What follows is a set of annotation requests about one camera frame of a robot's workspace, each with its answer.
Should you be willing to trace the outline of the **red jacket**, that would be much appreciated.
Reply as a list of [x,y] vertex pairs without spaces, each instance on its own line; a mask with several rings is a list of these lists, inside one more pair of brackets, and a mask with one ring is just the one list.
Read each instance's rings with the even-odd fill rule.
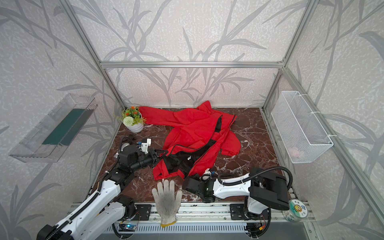
[[231,131],[237,117],[214,110],[209,101],[179,112],[151,107],[140,107],[140,111],[148,124],[173,128],[153,169],[155,180],[202,176],[214,166],[218,154],[232,157],[240,152],[241,143]]

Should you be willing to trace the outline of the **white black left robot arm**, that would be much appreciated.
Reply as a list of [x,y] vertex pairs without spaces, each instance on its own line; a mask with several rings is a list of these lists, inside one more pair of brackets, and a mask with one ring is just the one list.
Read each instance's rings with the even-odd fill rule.
[[44,226],[38,240],[95,240],[117,221],[140,219],[141,208],[122,191],[135,178],[135,172],[153,167],[163,151],[150,147],[149,142],[122,144],[112,169],[106,171],[96,190],[73,212],[56,225]]

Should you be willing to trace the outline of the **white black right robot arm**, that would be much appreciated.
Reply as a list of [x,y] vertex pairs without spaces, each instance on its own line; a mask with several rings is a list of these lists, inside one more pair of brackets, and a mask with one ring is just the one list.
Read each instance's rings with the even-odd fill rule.
[[241,216],[244,220],[260,216],[266,210],[290,209],[289,189],[293,184],[293,175],[289,169],[281,166],[253,168],[246,175],[230,179],[229,176],[230,174],[220,174],[207,180],[187,177],[183,190],[199,196],[204,203],[243,196],[245,203]]

